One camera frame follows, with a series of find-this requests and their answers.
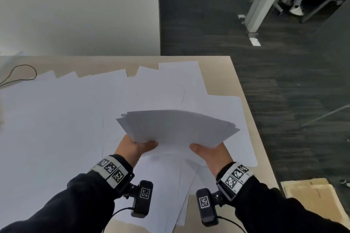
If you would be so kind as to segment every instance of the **person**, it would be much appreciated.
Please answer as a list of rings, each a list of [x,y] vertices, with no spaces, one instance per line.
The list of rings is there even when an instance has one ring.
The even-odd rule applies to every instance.
[[[37,213],[27,220],[14,222],[2,230],[8,232],[90,232],[101,233],[114,211],[114,200],[122,196],[116,190],[121,182],[130,182],[132,172],[141,155],[154,149],[157,142],[134,143],[127,135],[122,139],[114,155],[93,167],[86,174],[79,174],[68,182],[67,189],[55,195]],[[190,149],[203,158],[210,172],[220,180],[226,175],[234,161],[224,143],[216,148],[191,144]],[[113,169],[111,162],[119,162],[121,172],[117,173],[119,184],[113,188],[104,170]],[[285,199],[278,189],[269,189],[251,176],[241,187],[233,201],[226,204],[234,207],[237,218],[247,233],[255,232],[347,232],[343,225],[324,219],[306,210],[296,199]]]

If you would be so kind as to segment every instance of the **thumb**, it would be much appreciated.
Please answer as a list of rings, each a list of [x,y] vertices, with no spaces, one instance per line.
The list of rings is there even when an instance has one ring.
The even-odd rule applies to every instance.
[[[155,149],[158,146],[157,141],[148,141],[146,143],[139,144],[139,151],[141,154]]]
[[[210,148],[208,147],[203,147],[199,144],[190,144],[190,149],[197,154],[198,156],[200,156],[202,159],[206,159],[208,157],[208,155],[210,155]]]

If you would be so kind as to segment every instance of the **looped black cord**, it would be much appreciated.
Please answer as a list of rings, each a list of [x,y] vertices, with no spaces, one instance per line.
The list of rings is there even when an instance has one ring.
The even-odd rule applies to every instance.
[[[232,220],[227,219],[227,218],[224,218],[224,217],[221,217],[221,216],[218,216],[218,218],[223,219],[223,220],[226,220],[226,221],[231,222],[231,223],[234,223],[234,224],[235,224],[236,226],[238,226],[244,233],[246,233],[246,232],[244,231],[244,229],[243,229],[239,224],[233,222]]]
[[[6,80],[8,80],[8,78],[12,75],[13,70],[15,70],[16,67],[22,67],[22,66],[29,66],[29,67],[33,68],[34,71],[35,71],[35,77],[34,77],[34,78],[31,78],[31,79],[17,79],[17,80],[13,80],[13,81],[6,82]],[[0,83],[0,87],[5,86],[5,85],[8,84],[8,83],[12,83],[12,82],[16,82],[16,81],[34,80],[34,79],[36,79],[37,76],[38,76],[38,72],[36,71],[36,69],[35,69],[34,67],[32,67],[32,66],[30,66],[30,65],[28,65],[28,64],[20,64],[19,66],[15,66],[14,68],[12,68],[10,74],[5,78],[4,81],[2,81],[2,82]]]
[[[111,216],[111,219],[112,219],[112,217],[113,217],[116,213],[119,213],[120,211],[128,210],[128,209],[129,209],[129,210],[133,210],[132,207],[126,207],[126,208],[120,209],[120,210],[116,211],[116,212]]]

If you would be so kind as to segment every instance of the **hand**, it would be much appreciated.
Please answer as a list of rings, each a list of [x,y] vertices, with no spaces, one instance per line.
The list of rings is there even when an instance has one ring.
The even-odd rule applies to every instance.
[[[216,178],[219,172],[227,164],[233,162],[224,143],[221,143],[216,148],[203,147],[198,144],[190,144],[190,149],[200,156],[208,165],[210,172]]]
[[[126,134],[120,141],[114,154],[121,155],[134,168],[141,155],[155,149],[158,146],[157,141],[148,141],[146,143],[135,143]]]

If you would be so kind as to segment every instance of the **person's left thumb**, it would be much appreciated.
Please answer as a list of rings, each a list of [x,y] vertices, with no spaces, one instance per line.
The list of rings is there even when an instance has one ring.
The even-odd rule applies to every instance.
[[[146,143],[139,144],[139,151],[141,154],[155,149],[158,146],[157,141],[148,141]]]

